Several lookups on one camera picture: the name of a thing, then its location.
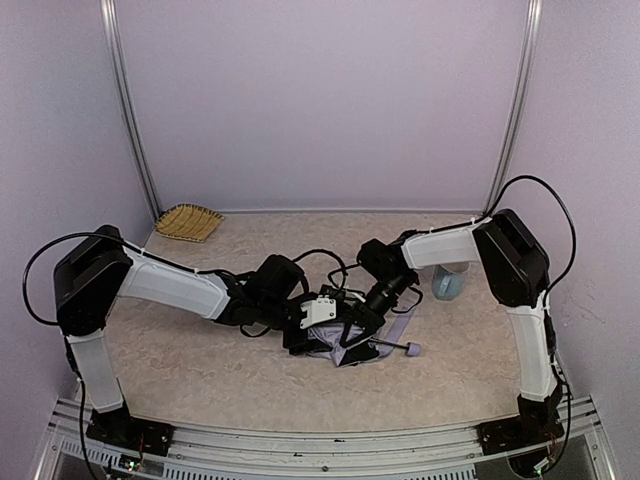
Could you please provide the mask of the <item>lavender folding umbrella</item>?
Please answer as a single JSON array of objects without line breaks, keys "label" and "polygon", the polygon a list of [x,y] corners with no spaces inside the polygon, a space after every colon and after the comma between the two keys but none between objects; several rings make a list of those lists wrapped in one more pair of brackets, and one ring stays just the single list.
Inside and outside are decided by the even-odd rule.
[{"label": "lavender folding umbrella", "polygon": [[[410,307],[409,309],[401,310],[397,313],[395,320],[383,338],[372,336],[362,343],[375,346],[380,352],[380,357],[376,361],[372,362],[378,362],[389,357],[395,349],[402,350],[404,355],[409,358],[415,358],[421,354],[421,346],[418,343],[400,343],[400,338],[408,327],[414,310],[414,307]],[[307,354],[307,356],[328,359],[338,367],[338,364],[346,351],[346,349],[341,348],[339,345],[339,338],[342,334],[343,328],[344,324],[342,322],[333,324],[325,322],[306,329],[309,332],[310,338],[318,339],[325,344],[325,351],[323,353],[311,353]]]}]

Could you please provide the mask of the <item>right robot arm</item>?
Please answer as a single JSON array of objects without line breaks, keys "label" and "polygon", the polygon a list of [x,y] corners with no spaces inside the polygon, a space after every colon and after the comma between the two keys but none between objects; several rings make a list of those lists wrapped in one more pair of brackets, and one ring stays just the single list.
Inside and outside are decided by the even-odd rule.
[{"label": "right robot arm", "polygon": [[491,206],[479,219],[408,230],[391,243],[372,239],[360,247],[356,261],[376,283],[343,317],[341,347],[370,340],[399,297],[417,283],[419,270],[478,262],[494,298],[506,307],[515,335],[519,420],[529,428],[556,422],[563,387],[555,362],[550,293],[558,282],[550,277],[544,248],[513,210]]}]

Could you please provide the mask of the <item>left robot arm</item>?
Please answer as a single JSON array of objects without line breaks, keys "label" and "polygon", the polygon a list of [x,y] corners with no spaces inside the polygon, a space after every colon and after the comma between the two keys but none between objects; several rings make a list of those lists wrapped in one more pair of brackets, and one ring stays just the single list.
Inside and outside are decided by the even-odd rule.
[{"label": "left robot arm", "polygon": [[47,321],[31,306],[30,271],[46,251],[69,240],[77,244],[54,267],[56,317],[50,323],[60,329],[97,415],[129,416],[104,338],[117,299],[149,301],[241,330],[260,325],[269,333],[299,328],[303,304],[318,297],[300,266],[282,255],[272,254],[257,270],[243,274],[199,270],[152,254],[125,241],[117,227],[103,225],[59,237],[27,261],[22,298],[40,324]]}]

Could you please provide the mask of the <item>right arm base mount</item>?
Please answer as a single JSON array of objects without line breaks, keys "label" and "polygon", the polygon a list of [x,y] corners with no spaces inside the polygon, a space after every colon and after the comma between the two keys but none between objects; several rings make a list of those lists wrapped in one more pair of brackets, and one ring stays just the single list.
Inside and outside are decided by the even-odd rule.
[{"label": "right arm base mount", "polygon": [[542,444],[564,435],[559,421],[552,421],[540,430],[526,430],[519,416],[483,422],[476,431],[485,456]]}]

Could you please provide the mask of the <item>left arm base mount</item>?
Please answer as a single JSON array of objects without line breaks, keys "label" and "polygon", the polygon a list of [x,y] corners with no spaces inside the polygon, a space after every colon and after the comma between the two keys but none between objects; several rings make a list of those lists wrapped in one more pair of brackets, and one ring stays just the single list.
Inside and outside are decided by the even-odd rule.
[{"label": "left arm base mount", "polygon": [[174,427],[170,424],[131,417],[119,425],[90,421],[86,435],[104,444],[161,457],[168,455]]}]

